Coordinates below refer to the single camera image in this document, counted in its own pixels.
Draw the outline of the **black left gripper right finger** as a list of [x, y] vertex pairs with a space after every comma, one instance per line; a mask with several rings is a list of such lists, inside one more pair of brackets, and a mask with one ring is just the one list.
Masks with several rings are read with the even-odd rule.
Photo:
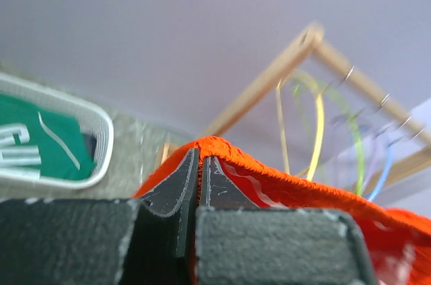
[[259, 208], [222, 170], [203, 163], [197, 208], [200, 284], [376, 284], [354, 219], [339, 210]]

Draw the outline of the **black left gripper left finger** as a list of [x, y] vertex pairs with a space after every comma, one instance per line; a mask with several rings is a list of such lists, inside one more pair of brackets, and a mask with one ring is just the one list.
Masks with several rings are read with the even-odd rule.
[[2, 284], [190, 284], [199, 153], [139, 199], [2, 199]]

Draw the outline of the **yellow clothes hanger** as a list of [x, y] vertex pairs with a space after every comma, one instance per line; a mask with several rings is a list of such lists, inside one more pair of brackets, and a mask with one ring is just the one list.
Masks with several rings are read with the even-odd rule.
[[321, 150], [323, 147], [323, 137], [325, 132], [325, 107], [323, 102], [323, 92], [319, 89], [319, 85], [315, 78], [310, 74], [296, 69], [293, 73], [288, 76], [281, 78], [275, 87], [275, 103], [277, 109], [277, 120], [279, 125], [279, 135], [281, 144], [281, 153], [284, 163], [284, 171], [290, 174], [290, 163], [288, 158], [288, 146], [286, 142], [286, 130], [284, 125], [284, 114], [281, 103], [281, 89], [289, 80], [299, 80], [302, 82], [314, 96], [314, 105], [316, 113], [316, 132], [314, 139], [314, 148], [312, 151], [310, 164], [305, 170], [306, 180], [312, 181], [313, 177], [317, 171], [317, 166], [319, 164], [319, 159], [321, 155]]

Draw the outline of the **orange shorts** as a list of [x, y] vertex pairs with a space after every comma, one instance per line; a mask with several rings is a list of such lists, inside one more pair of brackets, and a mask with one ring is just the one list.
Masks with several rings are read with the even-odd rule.
[[307, 181], [265, 166], [229, 141], [207, 136], [181, 146], [157, 168], [134, 194], [141, 197], [168, 178], [190, 149], [198, 149], [198, 174], [203, 174], [206, 157], [215, 156], [234, 168], [228, 176], [234, 184], [259, 207], [266, 203], [257, 197], [257, 190], [248, 176], [255, 178], [261, 191], [275, 203], [289, 208], [331, 208], [350, 214], [359, 224], [369, 250], [400, 249], [410, 242], [414, 259], [409, 272], [409, 284], [430, 283], [430, 219], [413, 212], [382, 208], [348, 191]]

